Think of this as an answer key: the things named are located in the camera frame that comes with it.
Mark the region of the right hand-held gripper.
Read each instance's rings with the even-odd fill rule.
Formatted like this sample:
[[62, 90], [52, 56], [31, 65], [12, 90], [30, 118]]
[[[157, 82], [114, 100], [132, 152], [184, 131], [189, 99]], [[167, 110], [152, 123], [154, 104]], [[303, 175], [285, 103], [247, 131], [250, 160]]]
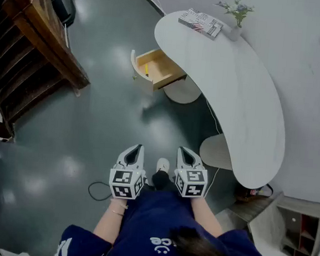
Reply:
[[175, 185], [183, 198], [203, 197], [207, 188], [208, 172], [203, 170], [202, 160], [195, 152], [186, 148], [177, 149]]

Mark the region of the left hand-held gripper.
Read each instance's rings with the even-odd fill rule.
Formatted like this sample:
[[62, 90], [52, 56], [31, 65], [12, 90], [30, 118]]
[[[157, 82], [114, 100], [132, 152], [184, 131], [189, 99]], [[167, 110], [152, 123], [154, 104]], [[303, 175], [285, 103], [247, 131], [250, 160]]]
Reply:
[[110, 170], [109, 186], [114, 198], [134, 200], [144, 186], [144, 146], [137, 144], [119, 154]]

